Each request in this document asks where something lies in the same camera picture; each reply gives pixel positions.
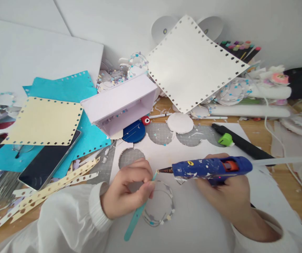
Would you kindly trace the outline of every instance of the white paper square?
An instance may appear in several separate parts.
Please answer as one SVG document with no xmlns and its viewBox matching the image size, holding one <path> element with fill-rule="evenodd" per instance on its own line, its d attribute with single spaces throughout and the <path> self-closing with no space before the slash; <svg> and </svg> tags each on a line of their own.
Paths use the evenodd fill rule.
<svg viewBox="0 0 302 253">
<path fill-rule="evenodd" d="M 148 54 L 147 60 L 150 76 L 183 113 L 249 67 L 210 40 L 187 15 Z"/>
</svg>

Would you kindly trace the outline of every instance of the blue hot glue gun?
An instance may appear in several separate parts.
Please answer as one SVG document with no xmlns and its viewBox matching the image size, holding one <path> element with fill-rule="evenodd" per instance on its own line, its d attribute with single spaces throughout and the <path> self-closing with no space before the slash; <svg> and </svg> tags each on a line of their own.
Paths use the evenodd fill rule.
<svg viewBox="0 0 302 253">
<path fill-rule="evenodd" d="M 222 184 L 227 178 L 245 175 L 253 169 L 252 163 L 243 156 L 227 158 L 199 159 L 172 164 L 172 167 L 158 170 L 160 173 L 173 173 L 176 178 L 204 178 L 211 185 Z"/>
</svg>

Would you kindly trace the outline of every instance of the hand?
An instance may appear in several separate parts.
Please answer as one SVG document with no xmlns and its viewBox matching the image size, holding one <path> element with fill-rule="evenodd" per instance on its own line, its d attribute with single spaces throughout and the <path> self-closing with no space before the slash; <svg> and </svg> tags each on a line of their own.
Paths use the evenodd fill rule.
<svg viewBox="0 0 302 253">
<path fill-rule="evenodd" d="M 228 154 L 208 155 L 210 158 L 226 158 Z M 280 238 L 250 206 L 250 188 L 246 176 L 234 176 L 225 180 L 225 185 L 212 187 L 208 180 L 197 179 L 197 186 L 205 198 L 245 237 L 271 242 Z"/>
<path fill-rule="evenodd" d="M 119 170 L 108 191 L 101 196 L 102 209 L 105 215 L 114 220 L 141 207 L 148 198 L 153 198 L 155 182 L 151 181 L 153 172 L 145 158 Z M 144 184 L 135 193 L 131 193 L 128 185 L 143 181 Z"/>
</svg>

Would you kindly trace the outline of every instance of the black pen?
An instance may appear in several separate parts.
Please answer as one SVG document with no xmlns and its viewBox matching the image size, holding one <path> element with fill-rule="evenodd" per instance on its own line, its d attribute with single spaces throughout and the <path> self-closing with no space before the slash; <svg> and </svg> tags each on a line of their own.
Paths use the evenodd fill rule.
<svg viewBox="0 0 302 253">
<path fill-rule="evenodd" d="M 232 132 L 225 126 L 219 125 L 217 123 L 213 123 L 212 128 L 214 128 L 214 130 L 220 135 L 224 135 L 225 133 L 230 134 L 232 136 L 232 140 L 234 144 L 256 160 L 275 158 L 270 154 L 268 154 L 267 152 L 259 149 L 257 146 L 246 141 L 244 138 L 238 136 L 236 133 Z"/>
</svg>

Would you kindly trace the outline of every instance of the green cap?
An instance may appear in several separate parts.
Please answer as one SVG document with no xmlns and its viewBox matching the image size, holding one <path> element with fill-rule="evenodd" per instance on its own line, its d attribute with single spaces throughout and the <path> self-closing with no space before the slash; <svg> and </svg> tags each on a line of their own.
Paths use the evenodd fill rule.
<svg viewBox="0 0 302 253">
<path fill-rule="evenodd" d="M 220 143 L 221 145 L 225 145 L 227 147 L 234 145 L 232 136 L 228 133 L 225 133 L 223 136 L 221 136 L 221 138 L 218 140 L 218 143 Z"/>
</svg>

